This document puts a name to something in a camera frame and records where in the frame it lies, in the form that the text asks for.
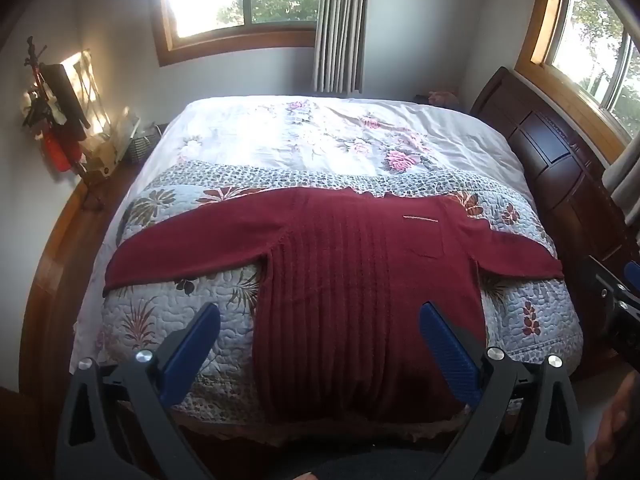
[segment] sweater sleeve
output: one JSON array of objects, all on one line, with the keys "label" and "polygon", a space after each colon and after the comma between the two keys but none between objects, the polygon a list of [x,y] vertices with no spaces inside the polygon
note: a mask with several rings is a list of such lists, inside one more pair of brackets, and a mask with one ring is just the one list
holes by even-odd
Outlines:
[{"label": "sweater sleeve", "polygon": [[133,235],[107,266],[104,293],[144,283],[196,278],[248,264],[284,235],[296,188],[209,203]]},{"label": "sweater sleeve", "polygon": [[515,278],[562,278],[562,263],[530,238],[494,231],[485,219],[469,218],[457,201],[445,204],[458,240],[479,267]]}]

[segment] silver bolt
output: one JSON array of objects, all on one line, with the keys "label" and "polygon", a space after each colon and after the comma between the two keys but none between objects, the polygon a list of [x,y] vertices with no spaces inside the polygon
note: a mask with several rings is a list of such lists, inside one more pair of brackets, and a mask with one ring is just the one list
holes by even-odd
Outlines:
[{"label": "silver bolt", "polygon": [[148,363],[153,356],[151,350],[141,350],[136,354],[136,361],[139,363]]},{"label": "silver bolt", "polygon": [[89,368],[91,368],[91,366],[94,364],[93,361],[91,361],[90,357],[85,357],[84,359],[80,359],[78,361],[78,368],[80,368],[81,370],[87,370]]},{"label": "silver bolt", "polygon": [[550,355],[546,360],[549,361],[549,364],[552,365],[553,368],[559,368],[562,366],[562,359],[557,355]]},{"label": "silver bolt", "polygon": [[504,352],[502,349],[492,346],[486,351],[487,357],[494,361],[502,361],[504,359]]}]

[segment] dark wooden headboard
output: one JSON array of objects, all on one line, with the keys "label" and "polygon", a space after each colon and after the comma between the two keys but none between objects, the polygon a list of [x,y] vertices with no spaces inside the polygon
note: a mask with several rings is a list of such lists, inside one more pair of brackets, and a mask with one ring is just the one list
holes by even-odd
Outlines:
[{"label": "dark wooden headboard", "polygon": [[505,67],[484,87],[471,114],[503,134],[522,163],[584,332],[576,375],[598,373],[616,353],[599,337],[604,300],[581,285],[578,266],[593,255],[621,278],[624,265],[638,260],[633,233],[602,185],[604,168],[582,137]]}]

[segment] sweater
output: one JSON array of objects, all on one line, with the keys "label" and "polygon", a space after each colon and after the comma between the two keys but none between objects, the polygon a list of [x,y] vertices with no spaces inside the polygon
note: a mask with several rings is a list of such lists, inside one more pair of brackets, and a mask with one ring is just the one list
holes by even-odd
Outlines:
[{"label": "sweater", "polygon": [[429,422],[462,406],[418,330],[435,302],[484,345],[478,268],[562,278],[541,244],[493,231],[449,196],[277,189],[181,213],[116,250],[108,290],[261,260],[252,347],[270,420],[360,414]]}]

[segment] sweater's chest pocket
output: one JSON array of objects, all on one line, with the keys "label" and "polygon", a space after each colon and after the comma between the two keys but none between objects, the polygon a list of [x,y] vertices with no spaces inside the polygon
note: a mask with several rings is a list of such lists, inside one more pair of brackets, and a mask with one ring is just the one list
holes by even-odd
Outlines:
[{"label": "sweater's chest pocket", "polygon": [[442,256],[442,226],[438,220],[426,216],[404,215],[400,225],[400,236],[405,248],[418,256]]}]

